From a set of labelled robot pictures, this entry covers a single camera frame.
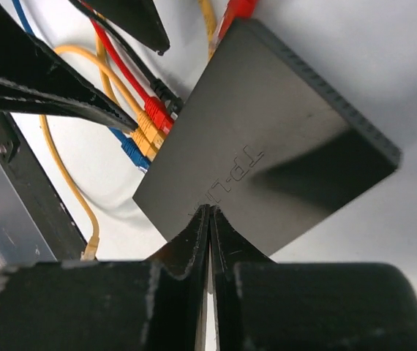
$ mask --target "yellow connector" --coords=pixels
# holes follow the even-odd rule
[[[157,155],[158,148],[156,148],[149,142],[149,140],[143,133],[143,130],[140,127],[137,128],[134,132],[131,133],[131,137],[137,144],[142,155],[148,157],[150,161],[153,161],[155,156]]]
[[[99,236],[92,235],[89,242],[86,244],[85,252],[82,254],[82,261],[93,261],[97,257],[99,244]]]
[[[165,141],[166,135],[155,126],[155,123],[153,123],[147,112],[140,111],[137,114],[137,122],[150,143],[160,148]]]

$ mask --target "blue wire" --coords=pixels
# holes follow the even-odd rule
[[[25,29],[25,32],[34,35],[33,28],[26,19],[25,11],[23,11],[20,0],[12,0],[12,3],[15,11],[17,12],[18,18],[20,18],[21,25],[23,26],[23,29]]]
[[[34,35],[33,29],[30,26],[30,23],[26,19],[25,12],[21,6],[20,0],[12,0],[15,11],[17,12],[18,17],[20,18],[21,25],[25,32],[31,35]],[[130,158],[135,166],[140,168],[143,171],[147,171],[150,167],[150,161],[140,152],[137,144],[134,140],[126,137],[126,135],[116,128],[110,128],[109,130],[114,134],[114,136],[121,142],[121,148]]]

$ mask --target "blue connector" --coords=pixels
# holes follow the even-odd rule
[[[123,132],[115,128],[110,128],[110,131],[121,142],[122,150],[130,158],[132,163],[143,172],[146,172],[150,167],[150,160],[144,157],[134,140],[126,137]]]

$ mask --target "black connector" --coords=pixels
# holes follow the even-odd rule
[[[161,79],[154,79],[150,82],[150,88],[157,97],[165,104],[166,111],[178,115],[184,106],[180,97],[174,94]]]

